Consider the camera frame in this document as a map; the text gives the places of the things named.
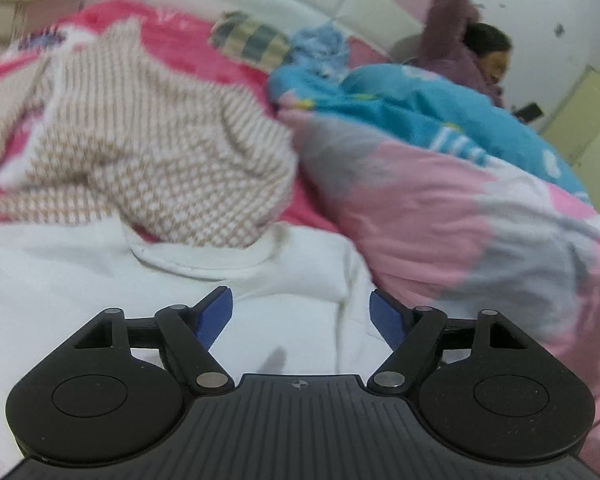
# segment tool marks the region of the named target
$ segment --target black gripper base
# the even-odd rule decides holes
[[[355,376],[245,376],[200,397],[153,449],[126,462],[60,468],[25,460],[7,480],[598,480],[575,458],[480,463],[442,446],[397,397]]]

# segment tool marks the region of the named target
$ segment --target blue blanket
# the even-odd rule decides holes
[[[360,67],[336,85],[300,67],[271,74],[269,97],[288,92],[316,113],[370,124],[413,146],[479,166],[491,155],[574,194],[589,197],[554,147],[478,92],[411,66]]]

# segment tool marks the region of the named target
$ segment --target striped pillow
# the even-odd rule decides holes
[[[273,72],[287,61],[291,51],[285,34],[246,12],[226,12],[211,29],[209,43],[225,56]]]

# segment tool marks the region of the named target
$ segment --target white sheet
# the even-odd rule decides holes
[[[390,350],[368,315],[368,270],[346,238],[275,225],[246,250],[144,243],[118,219],[0,225],[0,476],[20,453],[4,417],[11,387],[104,308],[152,316],[231,287],[234,316],[212,354],[245,372],[368,376]],[[143,358],[157,363],[155,352]]]

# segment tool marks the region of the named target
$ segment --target beige checkered cloth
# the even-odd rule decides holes
[[[22,112],[45,104],[24,154],[0,170],[7,218],[78,224],[121,212],[161,240],[245,247],[288,205],[290,131],[251,92],[176,73],[136,21],[0,81],[0,157]]]

